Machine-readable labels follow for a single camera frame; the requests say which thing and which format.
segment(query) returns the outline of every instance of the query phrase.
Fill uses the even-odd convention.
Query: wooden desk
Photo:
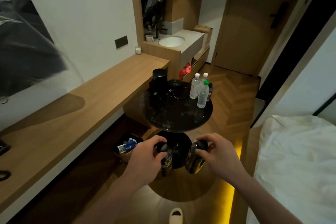
[[[0,133],[12,149],[0,169],[0,213],[108,120],[168,60],[133,55]]]

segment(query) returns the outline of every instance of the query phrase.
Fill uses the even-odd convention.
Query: white sink basin
[[[172,36],[167,37],[165,39],[162,39],[159,41],[159,45],[165,46],[165,47],[175,47],[183,44],[185,41],[184,38],[180,36]]]

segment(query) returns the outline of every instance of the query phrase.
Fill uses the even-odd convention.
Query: slipper
[[[180,208],[175,208],[170,212],[169,224],[182,224],[183,213]]]

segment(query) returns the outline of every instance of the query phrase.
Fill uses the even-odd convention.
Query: bed
[[[316,116],[272,116],[254,177],[304,224],[336,223],[336,126]],[[251,209],[246,223],[258,223]]]

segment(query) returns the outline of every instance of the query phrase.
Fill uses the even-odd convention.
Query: round table
[[[165,137],[173,149],[173,169],[185,165],[191,146],[190,138],[183,132],[199,128],[212,115],[212,101],[207,102],[205,108],[199,108],[198,98],[189,97],[190,87],[190,83],[183,82],[182,86],[168,90],[166,94],[157,94],[149,88],[142,98],[145,119],[154,127],[162,129],[158,135]],[[183,98],[181,92],[187,96],[185,99],[176,98]]]

